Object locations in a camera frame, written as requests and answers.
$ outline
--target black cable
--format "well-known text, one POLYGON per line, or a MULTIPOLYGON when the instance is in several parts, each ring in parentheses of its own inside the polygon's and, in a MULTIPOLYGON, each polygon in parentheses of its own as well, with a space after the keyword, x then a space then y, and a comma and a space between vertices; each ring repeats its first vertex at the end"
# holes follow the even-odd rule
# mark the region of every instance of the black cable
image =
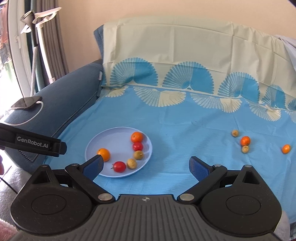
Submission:
POLYGON ((9 185, 3 178, 0 177, 0 179, 17 194, 17 191, 11 185, 9 185))

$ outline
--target blue sofa armrest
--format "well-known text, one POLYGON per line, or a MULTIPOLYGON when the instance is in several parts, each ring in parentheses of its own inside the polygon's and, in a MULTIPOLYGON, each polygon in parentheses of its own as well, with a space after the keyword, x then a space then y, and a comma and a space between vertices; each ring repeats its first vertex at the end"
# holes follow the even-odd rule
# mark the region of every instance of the blue sofa armrest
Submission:
MULTIPOLYGON (((103 72, 101 60, 85 65, 45 87, 36 94, 42 96, 42 111, 28 123, 17 127, 58 138, 76 117, 95 103, 101 90, 100 72, 103 72)), ((23 123, 33 117, 40 106, 37 104, 30 110, 15 110, 5 122, 23 123)), ((18 166, 31 174, 46 157, 10 148, 5 151, 18 166)))

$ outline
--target ribbed gray panel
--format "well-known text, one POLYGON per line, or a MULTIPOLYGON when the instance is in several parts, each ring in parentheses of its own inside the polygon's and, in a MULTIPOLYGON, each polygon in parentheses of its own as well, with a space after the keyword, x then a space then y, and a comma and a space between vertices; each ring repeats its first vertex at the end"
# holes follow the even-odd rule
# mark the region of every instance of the ribbed gray panel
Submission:
POLYGON ((19 232, 11 241, 277 241, 267 234, 253 238, 225 235, 208 226, 192 205, 179 204, 171 195, 121 195, 100 205, 74 231, 51 237, 19 232))

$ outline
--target pink fuzzy fabric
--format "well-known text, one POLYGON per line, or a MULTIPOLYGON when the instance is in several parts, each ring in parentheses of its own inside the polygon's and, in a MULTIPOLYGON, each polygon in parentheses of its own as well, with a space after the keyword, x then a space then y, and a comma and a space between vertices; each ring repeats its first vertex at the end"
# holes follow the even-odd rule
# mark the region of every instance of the pink fuzzy fabric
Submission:
POLYGON ((7 241, 17 233, 17 229, 0 219, 0 241, 7 241))

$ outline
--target plate rim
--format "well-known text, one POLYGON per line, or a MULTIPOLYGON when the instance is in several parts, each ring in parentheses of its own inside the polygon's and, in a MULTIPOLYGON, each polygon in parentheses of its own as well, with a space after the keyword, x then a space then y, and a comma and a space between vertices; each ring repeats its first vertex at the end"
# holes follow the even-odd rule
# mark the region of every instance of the plate rim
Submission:
POLYGON ((142 168, 148 163, 148 161, 150 160, 151 155, 152 155, 152 151, 153 151, 152 142, 151 142, 150 138, 149 138, 144 132, 142 132, 142 131, 140 131, 140 130, 138 130, 138 129, 132 128, 132 127, 118 126, 118 127, 113 127, 113 128, 109 128, 109 129, 106 129, 106 130, 104 130, 104 131, 101 131, 100 133, 96 134, 96 135, 95 135, 95 136, 94 136, 94 137, 88 142, 88 144, 87 144, 87 146, 86 146, 86 148, 85 148, 85 151, 84 151, 84 159, 85 159, 85 161, 88 161, 87 158, 86 158, 86 150, 87 150, 89 144, 91 143, 91 141, 92 141, 96 136, 100 135, 101 133, 103 133, 103 132, 105 132, 105 131, 108 131, 108 130, 117 129, 117 128, 128 128, 128 129, 133 129, 133 130, 135 130, 135 131, 138 131, 138 132, 143 133, 143 134, 146 136, 148 142, 150 142, 150 144, 151 144, 151 152, 149 152, 149 156, 148 156, 148 159, 147 159, 146 163, 145 163, 143 166, 141 166, 140 168, 136 169, 134 172, 132 172, 132 173, 130 173, 130 174, 127 174, 127 175, 117 176, 117 177, 107 176, 107 175, 104 175, 104 174, 99 173, 99 175, 100 175, 100 176, 103 176, 103 177, 109 177, 109 178, 128 177, 128 176, 130 176, 130 175, 132 175, 132 174, 134 174, 134 173, 140 171, 140 170, 141 170, 141 169, 142 169, 142 168))

